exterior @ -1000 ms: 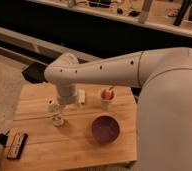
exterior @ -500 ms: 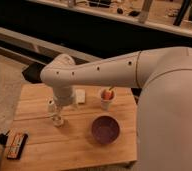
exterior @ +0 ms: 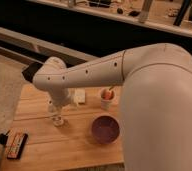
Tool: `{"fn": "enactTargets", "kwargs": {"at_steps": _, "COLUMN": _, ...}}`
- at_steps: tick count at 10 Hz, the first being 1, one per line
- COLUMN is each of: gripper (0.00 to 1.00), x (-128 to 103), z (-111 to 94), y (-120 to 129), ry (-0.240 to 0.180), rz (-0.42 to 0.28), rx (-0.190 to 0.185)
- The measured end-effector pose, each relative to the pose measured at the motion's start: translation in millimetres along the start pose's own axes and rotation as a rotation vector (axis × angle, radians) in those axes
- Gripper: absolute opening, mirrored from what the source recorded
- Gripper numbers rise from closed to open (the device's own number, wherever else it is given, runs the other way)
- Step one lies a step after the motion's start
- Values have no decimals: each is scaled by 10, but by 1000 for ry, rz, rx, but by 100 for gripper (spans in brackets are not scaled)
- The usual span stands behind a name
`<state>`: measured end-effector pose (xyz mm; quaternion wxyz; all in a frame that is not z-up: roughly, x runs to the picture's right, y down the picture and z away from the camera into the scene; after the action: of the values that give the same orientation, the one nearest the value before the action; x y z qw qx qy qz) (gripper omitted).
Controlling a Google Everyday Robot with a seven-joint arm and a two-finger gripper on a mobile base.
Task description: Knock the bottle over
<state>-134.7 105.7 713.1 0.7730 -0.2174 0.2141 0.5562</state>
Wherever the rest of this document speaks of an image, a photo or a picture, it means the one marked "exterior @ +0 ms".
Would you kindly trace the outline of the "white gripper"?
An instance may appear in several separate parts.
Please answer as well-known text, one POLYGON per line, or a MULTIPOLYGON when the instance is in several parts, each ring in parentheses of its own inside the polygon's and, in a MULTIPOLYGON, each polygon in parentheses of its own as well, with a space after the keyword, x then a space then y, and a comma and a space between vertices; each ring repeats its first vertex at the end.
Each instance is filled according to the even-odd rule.
POLYGON ((53 115, 61 115, 61 107, 70 103, 72 107, 78 107, 78 103, 71 100, 71 94, 68 89, 54 89, 49 91, 50 104, 53 107, 53 115))

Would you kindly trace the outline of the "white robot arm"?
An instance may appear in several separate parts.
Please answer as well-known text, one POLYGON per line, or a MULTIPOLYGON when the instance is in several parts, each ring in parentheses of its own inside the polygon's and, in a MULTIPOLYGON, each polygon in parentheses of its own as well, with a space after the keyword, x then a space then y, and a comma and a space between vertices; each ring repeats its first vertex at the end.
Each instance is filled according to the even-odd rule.
POLYGON ((53 104, 76 87, 119 86, 126 171, 192 171, 192 55, 171 43, 122 50, 66 67, 50 57, 33 77, 53 104))

